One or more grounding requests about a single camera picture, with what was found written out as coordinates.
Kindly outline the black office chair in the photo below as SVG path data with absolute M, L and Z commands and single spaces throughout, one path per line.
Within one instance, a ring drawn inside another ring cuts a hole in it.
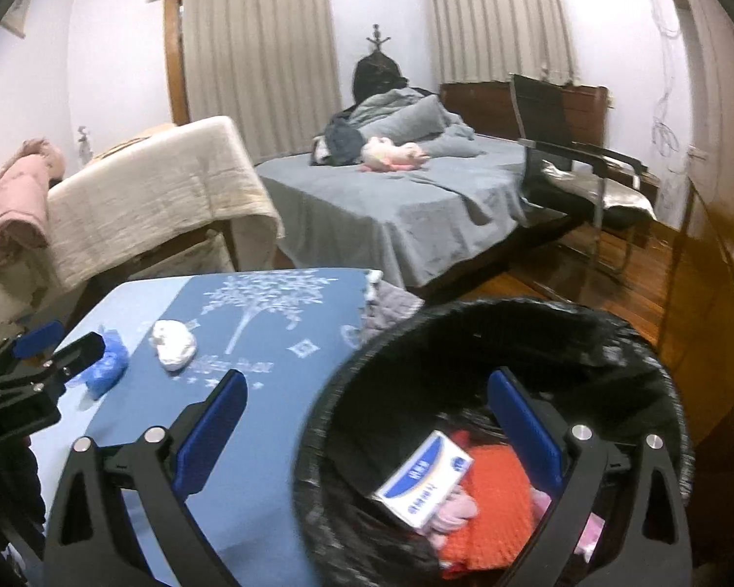
M 622 276 L 634 248 L 635 228 L 656 219 L 651 199 L 642 192 L 648 168 L 638 159 L 598 144 L 579 143 L 568 128 L 561 89 L 515 74 L 510 97 L 525 151 L 522 195 L 538 208 L 553 209 L 594 228 L 585 253 L 593 267 Z M 600 261 L 606 230 L 627 236 L 623 260 Z

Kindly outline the grey quilted cloth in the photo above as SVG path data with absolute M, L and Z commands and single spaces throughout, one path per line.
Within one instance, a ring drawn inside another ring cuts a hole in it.
M 419 313 L 423 306 L 424 301 L 420 297 L 390 284 L 384 280 L 381 271 L 367 271 L 366 303 L 359 342 L 367 343 L 376 335 Z

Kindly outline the white medicine box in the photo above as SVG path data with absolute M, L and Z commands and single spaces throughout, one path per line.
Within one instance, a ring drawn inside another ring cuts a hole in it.
M 403 526 L 420 533 L 460 485 L 472 462 L 447 435 L 433 430 L 371 499 Z

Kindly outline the coat rack with black coat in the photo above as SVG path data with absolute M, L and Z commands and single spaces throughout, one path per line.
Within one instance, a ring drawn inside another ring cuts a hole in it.
M 408 80 L 399 65 L 383 52 L 383 45 L 390 40 L 390 36 L 382 35 L 378 24 L 372 26 L 372 36 L 367 39 L 371 52 L 356 62 L 352 79 L 352 98 L 356 105 L 373 95 L 407 86 Z

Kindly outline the pink plush toy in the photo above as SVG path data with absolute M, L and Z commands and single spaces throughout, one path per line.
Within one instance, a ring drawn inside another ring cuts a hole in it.
M 390 138 L 373 136 L 360 151 L 360 168 L 371 172 L 412 171 L 428 159 L 429 155 L 417 143 L 397 146 Z

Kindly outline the dark blue clothing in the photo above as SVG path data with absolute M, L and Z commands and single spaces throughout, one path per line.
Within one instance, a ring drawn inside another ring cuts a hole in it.
M 321 135 L 313 140 L 310 163 L 313 166 L 351 166 L 358 162 L 365 137 L 343 115 L 330 119 Z

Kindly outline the black bin with bag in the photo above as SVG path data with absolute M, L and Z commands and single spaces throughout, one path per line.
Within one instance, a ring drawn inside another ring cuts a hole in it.
M 684 510 L 695 456 L 679 393 L 650 342 L 614 314 L 529 297 L 421 310 L 367 342 L 323 387 L 300 435 L 293 497 L 306 553 L 326 586 L 437 586 L 432 547 L 371 499 L 421 436 L 486 413 L 506 368 L 569 424 L 622 452 L 664 440 Z

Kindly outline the pink face mask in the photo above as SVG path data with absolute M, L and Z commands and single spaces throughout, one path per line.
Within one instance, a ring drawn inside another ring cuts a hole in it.
M 551 497 L 542 490 L 530 488 L 531 514 L 533 514 L 534 522 L 540 525 L 542 518 L 551 506 Z M 583 558 L 585 562 L 590 562 L 595 553 L 596 545 L 599 542 L 600 535 L 604 528 L 604 519 L 598 514 L 591 513 L 587 518 L 585 529 L 579 535 L 576 544 L 575 553 Z

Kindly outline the framed wall picture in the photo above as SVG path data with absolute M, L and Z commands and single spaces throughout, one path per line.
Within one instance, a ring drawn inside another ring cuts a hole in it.
M 19 39 L 26 37 L 28 10 L 33 0 L 14 0 L 3 15 L 0 25 Z

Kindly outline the wooden wardrobe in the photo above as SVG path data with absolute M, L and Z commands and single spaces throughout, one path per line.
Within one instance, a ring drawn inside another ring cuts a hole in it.
M 724 0 L 675 3 L 693 127 L 662 354 L 701 443 L 734 411 L 734 17 Z

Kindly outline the bed with grey sheet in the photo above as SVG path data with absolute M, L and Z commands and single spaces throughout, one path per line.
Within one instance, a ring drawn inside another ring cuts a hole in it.
M 406 172 L 267 160 L 257 172 L 285 228 L 278 247 L 298 268 L 376 269 L 399 288 L 424 288 L 515 233 L 562 223 L 522 196 L 518 143 L 479 135 L 476 150 Z

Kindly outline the wooden headboard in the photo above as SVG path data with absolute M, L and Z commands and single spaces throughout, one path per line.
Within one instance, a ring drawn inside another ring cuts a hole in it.
M 533 136 L 540 123 L 545 127 L 544 115 L 551 114 L 549 127 L 557 127 L 557 119 L 565 117 L 566 130 L 574 142 L 606 144 L 609 89 L 582 85 L 548 85 L 548 89 L 555 89 L 555 93 L 533 94 L 526 101 L 524 89 L 513 94 L 509 82 L 443 84 L 440 101 L 482 135 L 516 140 L 524 138 L 522 129 L 526 129 Z

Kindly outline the pink sock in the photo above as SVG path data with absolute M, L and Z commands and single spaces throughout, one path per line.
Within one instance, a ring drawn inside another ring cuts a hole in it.
M 452 490 L 429 520 L 427 538 L 435 550 L 441 550 L 449 535 L 461 530 L 479 514 L 476 501 L 461 486 Z

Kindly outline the blue plastic bag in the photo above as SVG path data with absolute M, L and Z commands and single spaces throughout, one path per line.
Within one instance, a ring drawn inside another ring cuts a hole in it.
M 104 340 L 102 357 L 69 382 L 72 387 L 84 385 L 92 400 L 99 400 L 114 388 L 130 363 L 130 351 L 116 330 L 100 326 L 97 334 Z

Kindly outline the silver seat cushion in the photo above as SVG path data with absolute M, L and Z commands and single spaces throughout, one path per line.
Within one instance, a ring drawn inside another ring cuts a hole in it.
M 639 220 L 656 219 L 650 199 L 632 185 L 601 178 L 594 172 L 559 170 L 546 159 L 541 163 L 541 176 L 547 185 L 566 198 L 582 199 L 593 207 L 602 207 L 607 215 L 627 211 Z

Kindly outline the beige curtain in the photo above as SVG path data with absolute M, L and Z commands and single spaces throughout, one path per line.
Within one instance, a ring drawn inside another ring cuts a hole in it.
M 578 81 L 563 0 L 429 0 L 429 16 L 442 84 L 506 82 L 515 74 Z
M 330 0 L 181 0 L 189 118 L 230 118 L 255 163 L 311 149 L 341 107 Z

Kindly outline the red cloth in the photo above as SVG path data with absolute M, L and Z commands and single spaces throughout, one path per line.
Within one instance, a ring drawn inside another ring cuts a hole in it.
M 449 439 L 453 441 L 466 452 L 479 447 L 491 447 L 492 445 L 504 445 L 505 439 L 503 435 L 496 433 L 471 432 L 467 429 L 455 429 L 449 434 Z

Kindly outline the pink padded jacket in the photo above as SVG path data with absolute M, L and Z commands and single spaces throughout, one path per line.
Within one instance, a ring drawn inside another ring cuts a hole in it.
M 25 140 L 0 170 L 0 267 L 24 250 L 46 248 L 48 191 L 66 172 L 62 151 L 46 138 Z

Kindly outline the grey duvet pile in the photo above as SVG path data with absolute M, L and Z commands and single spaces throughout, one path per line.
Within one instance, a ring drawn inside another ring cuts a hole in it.
M 459 114 L 445 108 L 436 94 L 416 89 L 391 89 L 367 98 L 346 122 L 369 140 L 388 138 L 393 144 L 419 144 L 430 158 L 474 158 L 481 154 L 476 131 Z

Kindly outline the right beige curtain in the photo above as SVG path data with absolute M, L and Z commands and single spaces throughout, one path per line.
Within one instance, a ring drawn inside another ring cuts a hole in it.
M 563 0 L 429 0 L 429 16 L 442 84 L 506 82 L 515 74 L 578 81 Z

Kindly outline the left beige curtain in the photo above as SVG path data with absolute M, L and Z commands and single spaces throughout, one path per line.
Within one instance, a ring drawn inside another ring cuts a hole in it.
M 189 118 L 230 118 L 255 163 L 311 149 L 341 107 L 330 0 L 181 0 Z

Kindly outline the blue tree-print tablecloth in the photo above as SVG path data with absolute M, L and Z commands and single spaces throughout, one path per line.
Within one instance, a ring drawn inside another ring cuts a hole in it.
M 128 364 L 102 396 L 71 382 L 61 417 L 37 433 L 44 499 L 80 437 L 132 444 L 216 399 L 194 441 L 214 464 L 186 507 L 244 586 L 312 586 L 293 506 L 300 434 L 324 385 L 358 347 L 371 289 L 363 269 L 156 278 L 112 290 L 75 337 L 115 333 Z

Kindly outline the orange foam net sheet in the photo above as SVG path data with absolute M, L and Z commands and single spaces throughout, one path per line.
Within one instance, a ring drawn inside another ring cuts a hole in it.
M 492 445 L 469 454 L 472 466 L 459 486 L 471 494 L 479 514 L 436 550 L 448 576 L 510 566 L 535 528 L 530 482 L 513 449 Z

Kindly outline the beige quilt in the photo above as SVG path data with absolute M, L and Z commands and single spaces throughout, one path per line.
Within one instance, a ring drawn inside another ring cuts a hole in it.
M 0 267 L 0 327 L 184 233 L 225 223 L 238 269 L 272 265 L 281 216 L 234 122 L 160 131 L 48 191 L 50 241 Z

